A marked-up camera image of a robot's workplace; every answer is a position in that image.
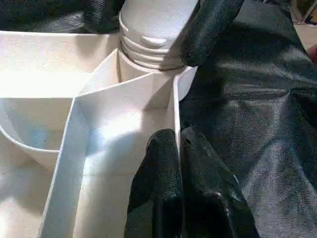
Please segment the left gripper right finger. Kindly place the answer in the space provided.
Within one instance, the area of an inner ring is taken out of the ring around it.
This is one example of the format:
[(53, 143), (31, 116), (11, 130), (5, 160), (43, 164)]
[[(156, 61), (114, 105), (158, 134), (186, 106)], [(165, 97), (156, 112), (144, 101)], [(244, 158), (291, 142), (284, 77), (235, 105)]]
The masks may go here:
[(259, 237), (237, 179), (206, 137), (188, 127), (180, 138), (187, 237)]

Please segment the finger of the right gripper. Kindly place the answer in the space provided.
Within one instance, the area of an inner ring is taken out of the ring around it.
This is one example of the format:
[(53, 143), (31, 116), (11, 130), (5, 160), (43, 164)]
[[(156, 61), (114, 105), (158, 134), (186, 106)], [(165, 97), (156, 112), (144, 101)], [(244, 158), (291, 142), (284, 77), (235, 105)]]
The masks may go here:
[(243, 0), (204, 0), (183, 34), (181, 60), (197, 67), (209, 57), (217, 41), (238, 15)]
[(119, 12), (125, 0), (84, 0), (85, 29), (94, 34), (111, 34), (119, 30)]

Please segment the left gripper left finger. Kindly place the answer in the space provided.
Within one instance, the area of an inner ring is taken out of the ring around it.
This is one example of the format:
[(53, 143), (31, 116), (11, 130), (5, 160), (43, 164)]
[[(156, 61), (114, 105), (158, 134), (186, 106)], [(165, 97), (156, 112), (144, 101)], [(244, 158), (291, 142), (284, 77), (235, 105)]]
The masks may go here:
[(162, 129), (148, 140), (131, 184), (126, 238), (179, 238), (183, 189), (174, 131)]

